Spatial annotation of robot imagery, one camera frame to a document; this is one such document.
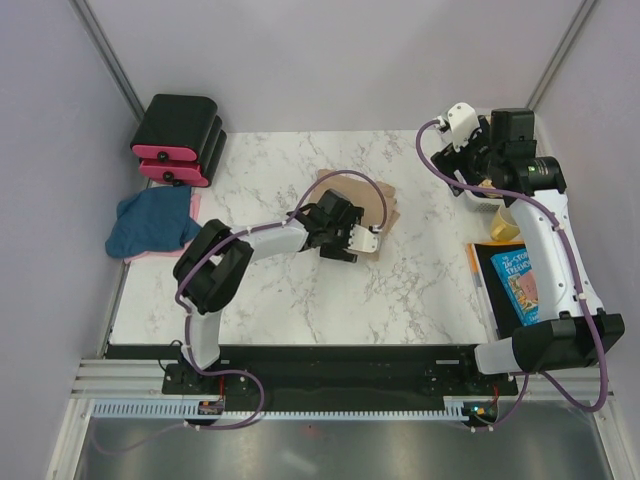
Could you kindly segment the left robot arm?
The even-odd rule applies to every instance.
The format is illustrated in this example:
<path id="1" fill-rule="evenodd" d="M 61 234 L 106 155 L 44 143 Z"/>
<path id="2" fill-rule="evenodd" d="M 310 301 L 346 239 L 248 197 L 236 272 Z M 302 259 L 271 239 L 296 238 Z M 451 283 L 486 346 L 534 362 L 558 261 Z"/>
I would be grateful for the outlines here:
<path id="1" fill-rule="evenodd" d="M 219 333 L 224 309 L 233 300 L 248 267 L 274 256 L 317 249 L 324 258 L 354 263 L 347 247 L 364 209 L 334 189 L 271 222 L 230 227 L 208 221 L 177 261 L 176 302 L 186 312 L 182 355 L 185 382 L 208 393 L 219 382 Z"/>

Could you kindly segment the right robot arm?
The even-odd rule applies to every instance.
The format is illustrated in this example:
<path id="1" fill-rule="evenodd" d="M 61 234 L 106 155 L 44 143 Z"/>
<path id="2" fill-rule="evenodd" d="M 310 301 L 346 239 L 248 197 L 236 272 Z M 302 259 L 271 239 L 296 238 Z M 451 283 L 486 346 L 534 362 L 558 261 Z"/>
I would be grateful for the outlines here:
<path id="1" fill-rule="evenodd" d="M 458 368 L 460 386 L 477 394 L 494 374 L 600 363 L 624 334 L 624 321 L 606 311 L 589 281 L 570 223 L 566 181 L 558 160 L 537 152 L 533 111 L 504 108 L 481 116 L 460 102 L 435 122 L 451 141 L 432 164 L 456 194 L 501 196 L 520 229 L 538 292 L 538 322 L 478 346 L 476 359 Z"/>

